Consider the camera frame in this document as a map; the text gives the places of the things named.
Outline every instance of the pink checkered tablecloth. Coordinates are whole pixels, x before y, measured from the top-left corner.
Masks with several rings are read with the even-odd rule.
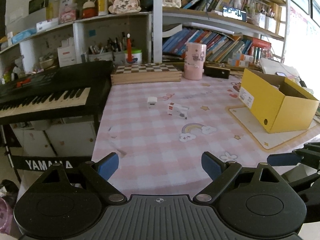
[[[109,182],[124,193],[190,194],[193,197],[211,179],[201,167],[209,151],[223,161],[236,160],[256,167],[273,153],[291,152],[307,141],[320,140],[320,126],[275,148],[263,150],[235,121],[227,107],[239,106],[240,79],[203,77],[200,81],[113,86],[105,106],[92,160],[111,152],[120,157],[119,169]],[[147,98],[157,97],[148,109]],[[167,114],[167,105],[190,107],[188,119]],[[279,167],[283,173],[292,167]]]

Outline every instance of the chessboard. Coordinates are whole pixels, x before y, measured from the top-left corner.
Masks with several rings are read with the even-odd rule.
[[[115,67],[111,74],[113,85],[152,83],[152,82],[178,82],[181,81],[182,72],[173,65],[141,64]]]

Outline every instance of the white jar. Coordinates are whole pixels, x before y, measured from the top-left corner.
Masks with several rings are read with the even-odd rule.
[[[98,0],[98,15],[108,14],[108,0]]]

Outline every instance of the pink cup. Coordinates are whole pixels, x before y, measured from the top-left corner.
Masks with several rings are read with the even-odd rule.
[[[202,79],[207,45],[187,42],[184,60],[184,77],[190,80]]]

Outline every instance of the yellow cardboard box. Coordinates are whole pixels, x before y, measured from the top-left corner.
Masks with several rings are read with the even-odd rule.
[[[268,133],[308,129],[319,106],[315,97],[287,77],[249,69],[244,70],[239,98]]]

